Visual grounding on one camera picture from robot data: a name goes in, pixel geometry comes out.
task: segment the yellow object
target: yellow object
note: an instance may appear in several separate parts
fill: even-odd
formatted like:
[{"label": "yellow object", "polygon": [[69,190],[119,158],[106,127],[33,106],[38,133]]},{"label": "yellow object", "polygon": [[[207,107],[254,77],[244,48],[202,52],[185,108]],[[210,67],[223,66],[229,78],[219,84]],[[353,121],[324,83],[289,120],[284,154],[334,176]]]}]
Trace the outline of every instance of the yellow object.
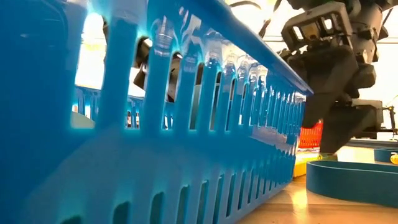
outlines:
[{"label": "yellow object", "polygon": [[297,154],[293,177],[300,177],[307,174],[307,162],[316,160],[319,160],[318,153]]},{"label": "yellow object", "polygon": [[398,165],[398,154],[392,155],[390,160],[393,164]]}]

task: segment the wooden table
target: wooden table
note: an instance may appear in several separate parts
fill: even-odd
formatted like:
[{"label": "wooden table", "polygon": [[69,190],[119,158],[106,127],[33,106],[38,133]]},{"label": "wooden table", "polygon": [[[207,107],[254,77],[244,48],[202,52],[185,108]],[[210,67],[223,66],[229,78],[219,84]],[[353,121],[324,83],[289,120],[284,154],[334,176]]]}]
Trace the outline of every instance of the wooden table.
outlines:
[{"label": "wooden table", "polygon": [[[374,162],[373,151],[344,147],[340,161]],[[244,218],[240,224],[389,224],[398,223],[398,209],[347,202],[308,192],[305,176]]]}]

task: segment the blue plastic basket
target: blue plastic basket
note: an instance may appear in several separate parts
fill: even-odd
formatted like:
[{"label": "blue plastic basket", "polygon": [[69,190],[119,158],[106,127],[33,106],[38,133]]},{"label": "blue plastic basket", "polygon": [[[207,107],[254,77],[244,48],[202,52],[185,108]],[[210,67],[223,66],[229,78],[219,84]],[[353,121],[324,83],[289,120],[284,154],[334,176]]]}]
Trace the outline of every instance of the blue plastic basket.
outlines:
[{"label": "blue plastic basket", "polygon": [[[73,101],[73,108],[76,106],[77,110],[75,112],[85,115],[87,118],[96,121],[98,115],[98,102],[100,99],[101,90],[87,88],[82,86],[76,86],[75,88],[75,96]],[[139,128],[139,112],[142,108],[142,103],[144,99],[138,96],[127,96],[127,105],[126,112],[131,112],[131,128],[138,129]],[[163,121],[163,129],[169,129],[173,125],[173,112],[174,112],[174,104],[165,102],[164,107],[164,121]]]},{"label": "blue plastic basket", "polygon": [[[0,3],[0,223],[234,223],[289,183],[312,92],[226,5],[94,1],[111,34],[103,87],[95,93],[74,86],[86,2]],[[127,89],[143,35],[153,48],[140,101]],[[183,55],[179,88],[173,125],[165,129],[176,51]],[[96,99],[93,129],[70,125],[80,90]],[[125,128],[128,101],[139,110],[139,128]]]}]

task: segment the orange crate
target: orange crate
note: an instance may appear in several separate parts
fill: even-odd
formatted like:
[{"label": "orange crate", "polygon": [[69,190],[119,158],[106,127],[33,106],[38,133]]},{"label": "orange crate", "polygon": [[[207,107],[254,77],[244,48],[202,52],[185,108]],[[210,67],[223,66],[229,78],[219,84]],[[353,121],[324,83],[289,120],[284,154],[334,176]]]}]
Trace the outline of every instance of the orange crate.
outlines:
[{"label": "orange crate", "polygon": [[323,121],[319,121],[313,128],[301,128],[299,148],[308,149],[319,147],[322,138]]}]

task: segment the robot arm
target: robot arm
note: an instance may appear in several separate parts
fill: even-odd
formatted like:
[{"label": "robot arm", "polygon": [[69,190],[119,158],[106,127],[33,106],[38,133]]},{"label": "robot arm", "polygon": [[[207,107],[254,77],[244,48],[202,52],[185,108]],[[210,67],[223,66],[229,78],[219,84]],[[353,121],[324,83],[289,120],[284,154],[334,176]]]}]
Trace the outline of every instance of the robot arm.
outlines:
[{"label": "robot arm", "polygon": [[281,57],[314,90],[307,98],[303,126],[324,121],[321,152],[334,153],[369,126],[379,126],[378,108],[359,98],[375,84],[377,41],[388,36],[382,12],[397,0],[288,0],[304,13],[282,29],[288,50]]}]

